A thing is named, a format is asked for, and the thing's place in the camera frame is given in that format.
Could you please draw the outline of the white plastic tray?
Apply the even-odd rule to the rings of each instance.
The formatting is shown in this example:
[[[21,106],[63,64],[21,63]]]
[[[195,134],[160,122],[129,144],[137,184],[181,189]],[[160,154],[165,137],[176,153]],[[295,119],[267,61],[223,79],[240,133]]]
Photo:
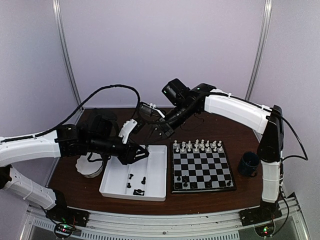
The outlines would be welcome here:
[[[103,197],[163,202],[167,195],[166,145],[149,145],[149,156],[123,165],[116,157],[107,162],[99,192]]]

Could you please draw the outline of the black and silver chessboard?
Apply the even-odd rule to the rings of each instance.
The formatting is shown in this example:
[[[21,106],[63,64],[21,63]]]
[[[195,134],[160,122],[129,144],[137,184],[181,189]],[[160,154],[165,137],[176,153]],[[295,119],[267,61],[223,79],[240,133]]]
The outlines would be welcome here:
[[[171,193],[225,192],[237,189],[223,142],[222,153],[174,153],[172,143]],[[183,187],[183,176],[188,176],[187,188]],[[197,188],[191,189],[192,182],[197,183]],[[211,182],[211,188],[206,187],[207,182]]]

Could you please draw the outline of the black chess piece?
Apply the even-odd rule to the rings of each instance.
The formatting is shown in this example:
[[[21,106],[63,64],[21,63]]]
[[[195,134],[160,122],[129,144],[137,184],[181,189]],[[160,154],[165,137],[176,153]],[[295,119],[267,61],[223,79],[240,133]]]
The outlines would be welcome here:
[[[191,189],[196,189],[197,188],[197,183],[196,182],[191,182],[190,183],[190,188]]]

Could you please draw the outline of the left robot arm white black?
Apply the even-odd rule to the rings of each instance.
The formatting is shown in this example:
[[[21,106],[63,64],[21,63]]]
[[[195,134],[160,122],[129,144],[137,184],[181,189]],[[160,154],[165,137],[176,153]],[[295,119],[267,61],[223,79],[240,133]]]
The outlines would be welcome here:
[[[79,125],[62,124],[45,133],[2,137],[0,139],[0,187],[52,212],[61,222],[72,218],[64,194],[30,180],[18,172],[13,163],[43,158],[67,158],[99,154],[103,159],[117,157],[123,165],[147,158],[146,148],[128,141],[138,124],[135,119],[117,124],[117,116],[106,109],[94,109]]]

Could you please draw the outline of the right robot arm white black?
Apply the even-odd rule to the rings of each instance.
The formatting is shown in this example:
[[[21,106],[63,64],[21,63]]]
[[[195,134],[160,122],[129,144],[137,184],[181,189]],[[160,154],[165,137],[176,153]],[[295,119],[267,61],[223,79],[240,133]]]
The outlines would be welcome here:
[[[276,212],[284,176],[282,108],[250,103],[206,83],[190,89],[177,78],[171,80],[162,93],[174,105],[154,123],[166,137],[172,136],[193,114],[202,112],[226,117],[262,135],[257,148],[262,164],[262,194],[256,216],[261,221],[268,220]]]

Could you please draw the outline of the white chess pieces row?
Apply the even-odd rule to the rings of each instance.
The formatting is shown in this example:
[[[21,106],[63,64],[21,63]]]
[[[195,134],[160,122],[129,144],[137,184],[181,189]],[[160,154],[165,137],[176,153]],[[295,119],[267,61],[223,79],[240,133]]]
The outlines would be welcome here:
[[[221,140],[204,140],[204,139],[196,139],[194,142],[189,141],[181,141],[178,142],[174,140],[172,143],[172,148],[174,153],[223,153],[224,146]]]

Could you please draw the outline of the white scalloped bowl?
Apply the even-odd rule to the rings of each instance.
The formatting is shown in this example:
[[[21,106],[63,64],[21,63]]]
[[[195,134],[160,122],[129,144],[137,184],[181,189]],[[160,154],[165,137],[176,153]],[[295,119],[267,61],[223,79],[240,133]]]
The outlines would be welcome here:
[[[102,157],[97,153],[93,153],[90,157],[90,160],[93,162],[89,162],[89,156],[89,153],[87,155],[80,156],[76,161],[75,167],[77,172],[85,178],[95,178],[103,170]]]

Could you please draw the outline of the dark blue mug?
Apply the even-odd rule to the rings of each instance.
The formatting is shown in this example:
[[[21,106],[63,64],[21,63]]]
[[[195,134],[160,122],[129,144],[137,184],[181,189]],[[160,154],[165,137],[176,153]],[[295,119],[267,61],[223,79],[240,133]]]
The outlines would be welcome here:
[[[237,170],[242,176],[254,178],[257,176],[260,159],[257,154],[247,151],[239,161]]]

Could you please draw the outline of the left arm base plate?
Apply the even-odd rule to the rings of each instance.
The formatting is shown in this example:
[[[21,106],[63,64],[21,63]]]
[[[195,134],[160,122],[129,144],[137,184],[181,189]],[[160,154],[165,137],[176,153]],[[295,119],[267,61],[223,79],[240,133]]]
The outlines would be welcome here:
[[[55,206],[45,211],[47,218],[56,223],[64,223],[76,227],[86,227],[90,213],[85,210],[75,208],[61,208]]]

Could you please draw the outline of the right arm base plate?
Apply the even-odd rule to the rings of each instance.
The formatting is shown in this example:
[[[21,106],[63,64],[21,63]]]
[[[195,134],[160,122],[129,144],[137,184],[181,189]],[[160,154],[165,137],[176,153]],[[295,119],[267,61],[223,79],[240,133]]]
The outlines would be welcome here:
[[[239,212],[240,221],[243,227],[272,221],[282,216],[282,211],[277,207],[258,206],[247,208]]]

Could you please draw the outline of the aluminium front rail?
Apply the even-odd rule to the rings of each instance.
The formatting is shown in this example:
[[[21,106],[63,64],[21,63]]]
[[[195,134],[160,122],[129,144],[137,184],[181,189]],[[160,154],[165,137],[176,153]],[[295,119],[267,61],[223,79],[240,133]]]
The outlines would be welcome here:
[[[311,240],[297,199],[291,197],[285,202],[278,202],[281,217],[247,226],[242,224],[239,215],[243,209],[182,215],[129,215],[88,210],[87,225],[77,226],[66,240]],[[288,219],[281,228],[288,209]],[[258,227],[272,223],[277,234],[260,237],[256,232]],[[54,234],[55,225],[39,207],[29,205],[22,226],[18,240],[59,240]]]

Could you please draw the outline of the right aluminium frame post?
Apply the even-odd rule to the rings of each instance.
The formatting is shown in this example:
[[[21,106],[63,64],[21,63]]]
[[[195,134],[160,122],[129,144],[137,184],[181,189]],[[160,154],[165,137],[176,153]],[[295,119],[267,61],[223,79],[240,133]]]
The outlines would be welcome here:
[[[273,1],[265,0],[256,55],[253,62],[253,67],[252,67],[247,91],[244,98],[246,101],[250,101],[253,95],[255,83],[258,79],[259,70],[260,70],[260,66],[263,58],[263,53],[264,53],[267,38],[269,35],[270,23],[272,18],[272,9],[273,9]]]

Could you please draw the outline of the aluminium frame post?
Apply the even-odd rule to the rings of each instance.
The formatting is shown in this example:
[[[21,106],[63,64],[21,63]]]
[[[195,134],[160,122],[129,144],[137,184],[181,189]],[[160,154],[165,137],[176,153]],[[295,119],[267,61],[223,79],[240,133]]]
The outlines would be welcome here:
[[[54,14],[54,18],[57,26],[57,31],[58,31],[58,36],[59,36],[59,41],[60,41],[60,46],[62,50],[63,61],[64,61],[68,81],[70,83],[71,91],[75,99],[75,102],[79,106],[82,101],[81,101],[79,90],[76,84],[72,63],[71,63],[71,58],[68,51],[68,45],[67,45],[67,40],[66,40],[66,35],[64,30],[60,1],[53,0],[52,7],[53,7],[53,14]]]
[[[256,55],[253,62],[253,67],[252,67],[247,91],[244,98],[246,101],[250,101],[253,95],[255,83],[258,79],[259,70],[260,70],[260,66],[263,58],[263,53],[264,53],[267,38],[269,35],[270,23],[272,18],[272,9],[273,9],[273,1],[265,0]]]

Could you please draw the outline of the left aluminium frame post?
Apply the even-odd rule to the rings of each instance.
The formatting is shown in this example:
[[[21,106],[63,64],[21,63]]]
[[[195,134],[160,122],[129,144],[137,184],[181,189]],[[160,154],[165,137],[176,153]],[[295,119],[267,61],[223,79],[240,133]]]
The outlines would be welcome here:
[[[52,7],[53,7],[53,14],[54,14],[54,18],[57,26],[57,31],[58,31],[58,36],[59,36],[59,41],[60,41],[60,46],[62,50],[63,61],[64,61],[68,81],[70,83],[71,91],[75,99],[75,102],[79,106],[82,101],[81,101],[79,90],[76,84],[72,63],[71,63],[71,58],[68,51],[68,45],[67,45],[67,40],[66,40],[66,35],[64,30],[60,1],[53,0]]]

